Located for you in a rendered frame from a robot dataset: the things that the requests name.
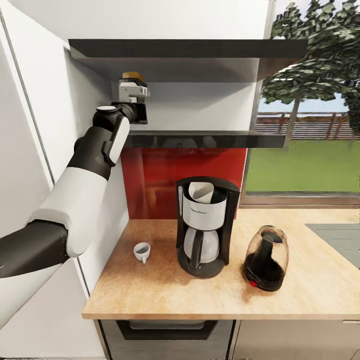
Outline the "coffee cup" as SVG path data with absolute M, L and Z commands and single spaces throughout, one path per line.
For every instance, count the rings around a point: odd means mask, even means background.
M 150 254 L 150 245 L 147 242 L 140 242 L 134 247 L 133 251 L 135 256 L 145 263 Z

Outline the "bottle of coffee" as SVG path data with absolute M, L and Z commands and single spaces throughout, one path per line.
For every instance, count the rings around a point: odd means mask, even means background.
M 120 86 L 139 86 L 147 88 L 148 86 L 144 83 L 144 77 L 136 72 L 123 72 L 122 78 L 118 80 Z M 131 97 L 133 103 L 144 103 L 145 97 Z M 148 119 L 146 120 L 134 120 L 131 125 L 147 125 Z

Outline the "paper coffee filter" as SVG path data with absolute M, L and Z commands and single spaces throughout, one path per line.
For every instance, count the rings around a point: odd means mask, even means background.
M 191 182 L 188 191 L 196 202 L 208 205 L 214 192 L 214 185 L 211 182 Z

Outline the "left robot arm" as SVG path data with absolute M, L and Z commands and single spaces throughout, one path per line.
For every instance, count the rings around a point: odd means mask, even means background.
M 134 120 L 145 121 L 142 86 L 118 86 L 119 102 L 96 109 L 58 182 L 22 230 L 0 238 L 0 330 L 69 259 L 91 245 L 106 185 Z

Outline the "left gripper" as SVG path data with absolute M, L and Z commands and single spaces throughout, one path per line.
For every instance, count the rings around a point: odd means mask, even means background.
M 132 116 L 131 123 L 134 122 L 134 120 L 141 120 L 145 121 L 147 119 L 147 108 L 145 103 L 139 103 L 139 102 L 112 102 L 112 105 L 115 106 L 123 106 L 129 110 Z

